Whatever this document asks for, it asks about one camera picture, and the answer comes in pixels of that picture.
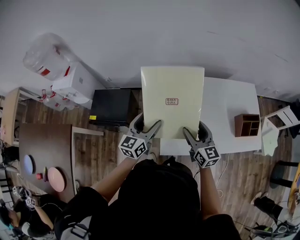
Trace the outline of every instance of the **black box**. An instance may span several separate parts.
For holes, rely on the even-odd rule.
[[[95,90],[90,123],[118,131],[120,126],[129,127],[138,115],[138,108],[131,89]]]

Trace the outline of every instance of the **cream colored box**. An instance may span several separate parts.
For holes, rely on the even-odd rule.
[[[196,137],[202,105],[204,68],[141,67],[145,130],[163,125],[158,138],[183,139],[187,127]]]

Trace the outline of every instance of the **person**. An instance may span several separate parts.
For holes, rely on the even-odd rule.
[[[19,199],[13,209],[7,209],[5,205],[0,207],[0,220],[9,229],[22,231],[29,237],[40,238],[53,230],[56,216],[66,206],[55,197],[46,194],[35,197],[39,206],[31,210],[26,202]]]
[[[210,168],[200,168],[200,198],[188,167],[176,162],[175,157],[162,165],[154,160],[149,157],[137,163],[126,158],[101,181],[83,187],[56,218],[56,237],[240,240],[232,218],[222,214]],[[108,205],[118,189],[118,199]],[[76,236],[70,236],[72,231],[77,231]]]
[[[265,192],[264,194],[258,192],[251,200],[250,204],[268,214],[269,217],[274,220],[276,225],[291,220],[293,216],[289,210],[276,204],[272,199],[268,198],[268,195],[268,192]]]

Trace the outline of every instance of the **plate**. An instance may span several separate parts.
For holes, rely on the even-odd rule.
[[[25,169],[26,169],[27,173],[29,173],[29,174],[34,173],[33,159],[32,159],[31,156],[25,155],[25,157],[24,157],[24,166],[25,166]]]
[[[51,187],[55,191],[62,192],[65,189],[64,177],[57,168],[51,167],[48,170],[48,180],[50,182]]]

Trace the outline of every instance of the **wooden floor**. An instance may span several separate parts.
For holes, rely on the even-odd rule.
[[[142,102],[142,96],[139,91],[135,91],[135,96],[139,102]],[[285,106],[284,103],[276,100],[258,98],[261,116],[278,110],[278,106]],[[26,112],[23,116],[23,122],[27,123],[68,123],[75,127],[100,129],[96,126],[88,124],[89,110],[84,108],[76,108],[72,111],[57,112],[44,106],[34,100],[29,100]],[[122,136],[121,133],[104,130],[104,136],[85,136],[76,134],[76,167],[75,178],[84,186],[90,186],[96,181],[102,179],[113,168],[122,161],[123,156],[118,149],[118,143]],[[222,159],[216,165],[214,174],[215,182],[217,183],[222,170],[226,166],[229,159],[227,169],[218,185],[218,189],[224,192],[224,196],[220,199],[224,213],[232,216],[235,221],[238,221],[247,226],[254,226],[255,222],[264,225],[271,225],[272,220],[264,213],[260,212],[249,203],[253,196],[258,191],[268,191],[269,197],[275,202],[282,200],[284,187],[279,186],[276,189],[270,189],[269,176],[275,163],[279,160],[290,161],[292,151],[292,138],[284,137],[284,133],[278,140],[278,147],[275,150],[273,157],[264,157],[254,155],[252,152],[222,154]],[[153,143],[155,151],[159,151],[159,139]],[[179,157],[179,161],[191,168],[193,174],[198,170],[196,163],[191,163],[188,157]],[[18,178],[16,174],[10,174],[13,183],[23,184],[31,188],[35,192],[40,192],[36,187]],[[236,227],[240,232],[243,240],[248,239],[249,232],[244,230],[244,227],[236,223]]]

